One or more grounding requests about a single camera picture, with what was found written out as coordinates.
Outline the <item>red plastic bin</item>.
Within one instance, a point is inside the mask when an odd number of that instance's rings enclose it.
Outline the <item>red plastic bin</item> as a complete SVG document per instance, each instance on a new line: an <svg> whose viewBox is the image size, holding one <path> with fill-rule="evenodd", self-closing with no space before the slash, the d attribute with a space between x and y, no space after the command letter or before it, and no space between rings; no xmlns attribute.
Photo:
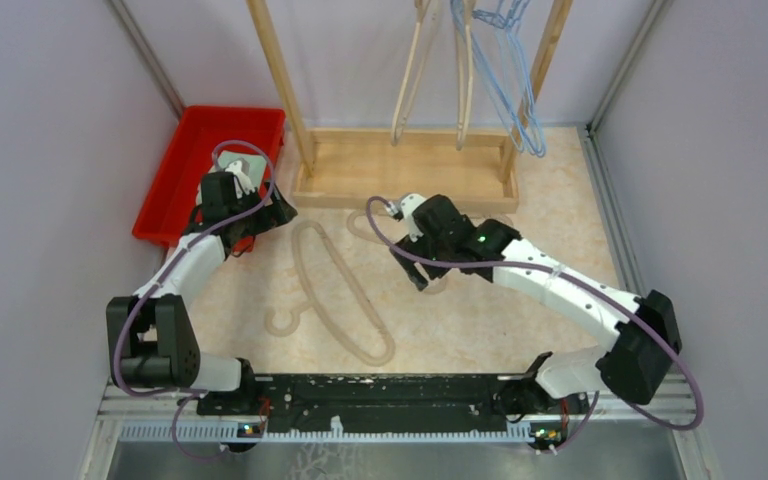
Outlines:
<svg viewBox="0 0 768 480"><path fill-rule="evenodd" d="M201 178L216 145L243 140L277 162L284 145L285 113L262 107L196 105L185 109L132 228L132 235L175 247L196 205Z"/></svg>

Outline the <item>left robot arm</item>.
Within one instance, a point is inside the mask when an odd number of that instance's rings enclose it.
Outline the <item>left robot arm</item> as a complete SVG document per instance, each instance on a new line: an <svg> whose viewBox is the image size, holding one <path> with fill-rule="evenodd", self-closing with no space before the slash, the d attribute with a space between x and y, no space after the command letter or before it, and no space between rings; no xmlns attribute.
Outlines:
<svg viewBox="0 0 768 480"><path fill-rule="evenodd" d="M188 308L241 241L290 223L297 211L271 180L256 187L230 171L204 175L200 193L161 270L107 304L111 379L132 396L220 392L224 405L245 414L260 399L258 384L245 377L248 364L203 352Z"/></svg>

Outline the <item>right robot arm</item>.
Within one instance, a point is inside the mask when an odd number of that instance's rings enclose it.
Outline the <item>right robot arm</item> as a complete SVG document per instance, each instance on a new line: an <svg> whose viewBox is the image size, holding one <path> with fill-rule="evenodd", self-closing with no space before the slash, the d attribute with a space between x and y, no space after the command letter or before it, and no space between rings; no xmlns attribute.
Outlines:
<svg viewBox="0 0 768 480"><path fill-rule="evenodd" d="M548 412L562 397L599 390L631 404L651 402L682 348L667 295L639 296L590 279L506 223L474 224L444 195L406 194L385 210L407 227L392 254L417 289L457 269L531 296L596 340L594 347L535 361L523 385L529 408Z"/></svg>

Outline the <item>aluminium frame rail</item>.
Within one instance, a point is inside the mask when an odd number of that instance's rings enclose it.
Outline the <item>aluminium frame rail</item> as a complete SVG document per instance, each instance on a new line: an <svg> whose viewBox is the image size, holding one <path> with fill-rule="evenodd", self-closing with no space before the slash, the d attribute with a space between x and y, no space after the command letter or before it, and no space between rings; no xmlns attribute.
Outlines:
<svg viewBox="0 0 768 480"><path fill-rule="evenodd" d="M644 298L649 290L645 288L642 280L623 211L610 179L607 164L602 158L596 134L592 132L589 125L578 126L577 132L605 227L620 288ZM689 407L683 407L678 397L664 397L671 410L666 411L666 418L661 418L654 411L654 403L638 405L626 401L626 404L648 420L671 430L689 431L697 427L704 416L704 406L699 400L701 395L698 393L698 382L693 375L687 379L683 367L688 369L687 365L680 361L674 371L679 373L680 385L686 389L683 400L690 401Z"/></svg>

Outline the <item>blue wire hanger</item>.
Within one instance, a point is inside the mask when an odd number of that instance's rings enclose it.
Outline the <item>blue wire hanger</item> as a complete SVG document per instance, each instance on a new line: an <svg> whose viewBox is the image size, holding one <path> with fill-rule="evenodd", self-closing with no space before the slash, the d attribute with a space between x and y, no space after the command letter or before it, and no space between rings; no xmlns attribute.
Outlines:
<svg viewBox="0 0 768 480"><path fill-rule="evenodd" d="M475 66L485 91L515 149L536 157L546 154L546 140L535 112L536 92L526 49L519 37L527 1L495 1L471 13L472 33L488 43L475 47Z"/></svg>
<svg viewBox="0 0 768 480"><path fill-rule="evenodd" d="M542 158L547 146L535 112L536 95L530 79L527 51L519 33L529 1L498 1L494 14L493 39L497 68L491 74L499 119L520 152Z"/></svg>
<svg viewBox="0 0 768 480"><path fill-rule="evenodd" d="M468 1L452 1L450 11L458 46L467 46L467 63L478 75L492 101L496 114L517 152L538 157L546 153L545 135L536 119L536 89L526 66L526 52L519 39L527 1L499 1L493 10L468 11ZM494 69L488 51L482 47L472 23L479 22L478 32L494 34L499 60Z"/></svg>

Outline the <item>light green printed cloth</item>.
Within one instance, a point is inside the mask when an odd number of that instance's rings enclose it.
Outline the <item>light green printed cloth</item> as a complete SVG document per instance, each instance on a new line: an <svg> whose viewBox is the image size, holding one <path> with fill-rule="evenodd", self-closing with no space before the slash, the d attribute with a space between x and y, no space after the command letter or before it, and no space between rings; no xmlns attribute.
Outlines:
<svg viewBox="0 0 768 480"><path fill-rule="evenodd" d="M216 171L234 175L232 185L239 196L259 191L267 173L267 161L257 154L223 151L216 160Z"/></svg>

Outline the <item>wooden hanger rack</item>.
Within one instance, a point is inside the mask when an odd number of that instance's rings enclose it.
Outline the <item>wooden hanger rack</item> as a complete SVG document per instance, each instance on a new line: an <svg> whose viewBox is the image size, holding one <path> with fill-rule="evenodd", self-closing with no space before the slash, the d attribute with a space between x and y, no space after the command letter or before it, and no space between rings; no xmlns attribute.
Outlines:
<svg viewBox="0 0 768 480"><path fill-rule="evenodd" d="M464 148L455 148L457 72L450 1L407 126L397 146L390 128L415 23L415 1L288 1L284 22L268 5L247 8L294 138L292 184L303 207L360 208L374 195L444 194L470 213L512 214L519 204L512 145L474 73ZM537 45L525 44L536 103L571 3L555 1Z"/></svg>

